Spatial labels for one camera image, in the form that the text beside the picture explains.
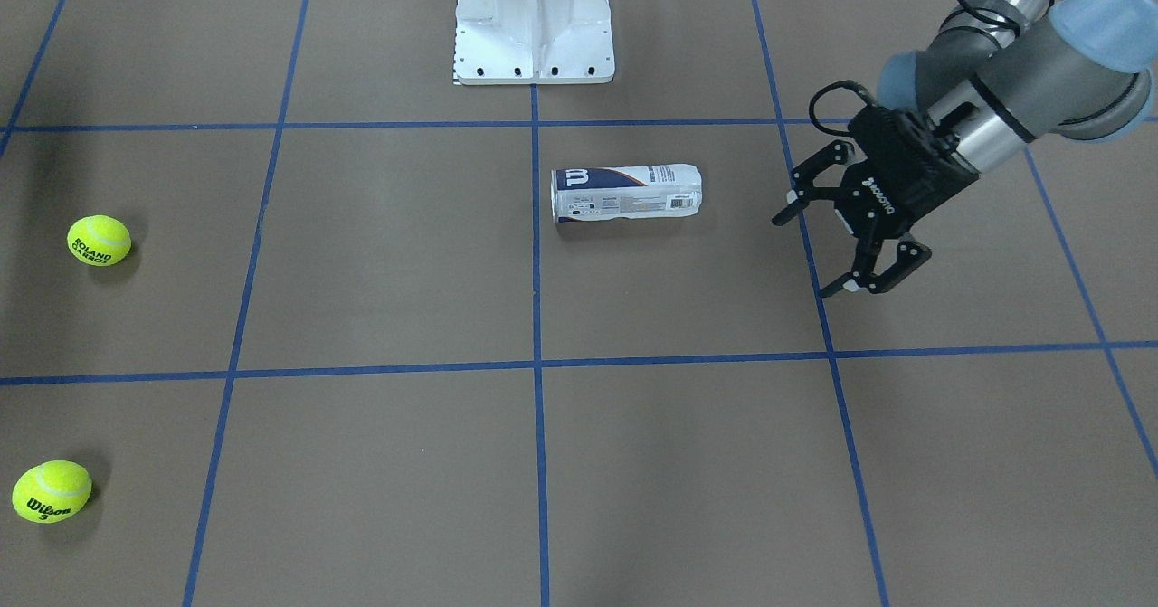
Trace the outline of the clear tennis ball can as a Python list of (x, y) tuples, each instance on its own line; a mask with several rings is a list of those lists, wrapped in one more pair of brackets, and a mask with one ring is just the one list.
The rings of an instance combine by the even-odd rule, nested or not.
[(703, 178), (692, 164), (563, 167), (551, 173), (559, 224), (687, 218), (699, 211)]

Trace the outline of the yellow tennis ball Roland Garros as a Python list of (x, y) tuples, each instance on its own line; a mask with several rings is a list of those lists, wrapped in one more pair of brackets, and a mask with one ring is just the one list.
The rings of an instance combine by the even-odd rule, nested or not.
[(132, 248), (131, 232), (111, 215), (86, 215), (72, 224), (66, 244), (82, 263), (107, 268), (120, 263)]

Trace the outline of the yellow tennis ball Wilson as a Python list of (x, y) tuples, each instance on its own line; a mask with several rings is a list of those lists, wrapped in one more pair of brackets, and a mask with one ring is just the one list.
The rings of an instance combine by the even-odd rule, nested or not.
[(37, 524), (61, 522), (78, 515), (91, 495), (91, 475), (71, 461), (46, 461), (32, 467), (13, 488), (16, 515)]

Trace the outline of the white pedestal column with base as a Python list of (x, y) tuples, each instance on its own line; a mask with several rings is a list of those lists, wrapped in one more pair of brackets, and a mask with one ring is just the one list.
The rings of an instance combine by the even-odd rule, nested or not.
[(611, 0), (456, 0), (459, 85), (603, 85), (616, 74)]

